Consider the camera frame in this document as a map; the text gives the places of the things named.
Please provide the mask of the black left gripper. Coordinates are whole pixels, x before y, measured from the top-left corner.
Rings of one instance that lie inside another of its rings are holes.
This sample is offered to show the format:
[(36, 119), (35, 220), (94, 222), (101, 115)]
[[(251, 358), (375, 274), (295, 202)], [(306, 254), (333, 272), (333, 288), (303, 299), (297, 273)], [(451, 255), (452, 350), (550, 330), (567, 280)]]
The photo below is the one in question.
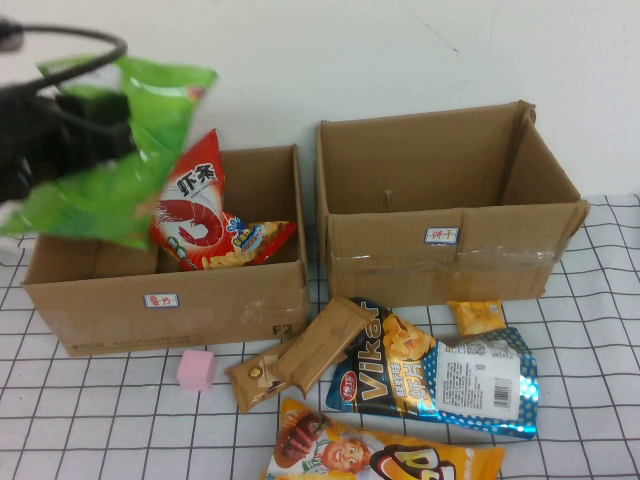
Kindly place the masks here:
[(66, 134), (58, 117), (65, 111), (99, 125), (129, 120), (127, 97), (27, 94), (1, 89), (1, 200), (26, 199), (38, 185), (116, 161), (136, 151), (129, 128), (99, 133), (71, 130), (66, 164)]

